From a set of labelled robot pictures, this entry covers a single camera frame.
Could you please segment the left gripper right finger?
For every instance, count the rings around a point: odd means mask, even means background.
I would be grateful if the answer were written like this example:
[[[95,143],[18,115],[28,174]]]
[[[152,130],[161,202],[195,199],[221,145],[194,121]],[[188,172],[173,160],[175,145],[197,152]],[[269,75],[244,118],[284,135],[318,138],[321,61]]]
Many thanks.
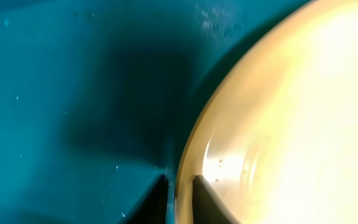
[[[196,175],[192,184],[194,224],[239,224],[202,175]]]

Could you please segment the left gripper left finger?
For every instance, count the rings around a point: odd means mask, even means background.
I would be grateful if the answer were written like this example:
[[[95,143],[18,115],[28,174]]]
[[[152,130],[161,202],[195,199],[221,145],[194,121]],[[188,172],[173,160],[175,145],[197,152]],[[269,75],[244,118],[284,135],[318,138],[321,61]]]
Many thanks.
[[[160,174],[135,208],[119,224],[165,224],[168,180]]]

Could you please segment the yellow-green plate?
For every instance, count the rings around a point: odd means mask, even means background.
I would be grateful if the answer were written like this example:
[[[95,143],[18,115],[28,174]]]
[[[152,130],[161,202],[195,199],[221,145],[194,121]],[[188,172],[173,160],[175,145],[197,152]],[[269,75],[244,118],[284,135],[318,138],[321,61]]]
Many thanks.
[[[193,223],[202,175],[239,223],[358,223],[358,1],[311,1],[231,69],[177,174]]]

